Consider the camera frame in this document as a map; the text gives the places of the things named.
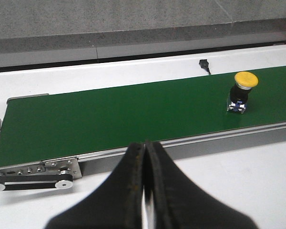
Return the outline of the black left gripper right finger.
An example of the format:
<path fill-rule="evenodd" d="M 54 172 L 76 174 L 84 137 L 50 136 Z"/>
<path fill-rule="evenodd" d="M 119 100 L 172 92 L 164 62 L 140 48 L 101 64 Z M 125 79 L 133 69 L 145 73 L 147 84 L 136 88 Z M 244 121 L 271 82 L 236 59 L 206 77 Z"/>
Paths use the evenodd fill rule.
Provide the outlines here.
<path fill-rule="evenodd" d="M 146 143 L 145 201 L 153 229 L 256 229 L 247 215 L 191 181 L 159 142 Z"/>

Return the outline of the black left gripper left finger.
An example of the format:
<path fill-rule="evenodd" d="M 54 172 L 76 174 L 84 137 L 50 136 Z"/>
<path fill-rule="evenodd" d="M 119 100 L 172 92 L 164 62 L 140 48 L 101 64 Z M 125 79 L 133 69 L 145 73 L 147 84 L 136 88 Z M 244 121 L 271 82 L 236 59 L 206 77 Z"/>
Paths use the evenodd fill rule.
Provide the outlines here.
<path fill-rule="evenodd" d="M 142 144 L 131 143 L 106 180 L 84 200 L 53 217 L 48 229 L 142 228 Z"/>

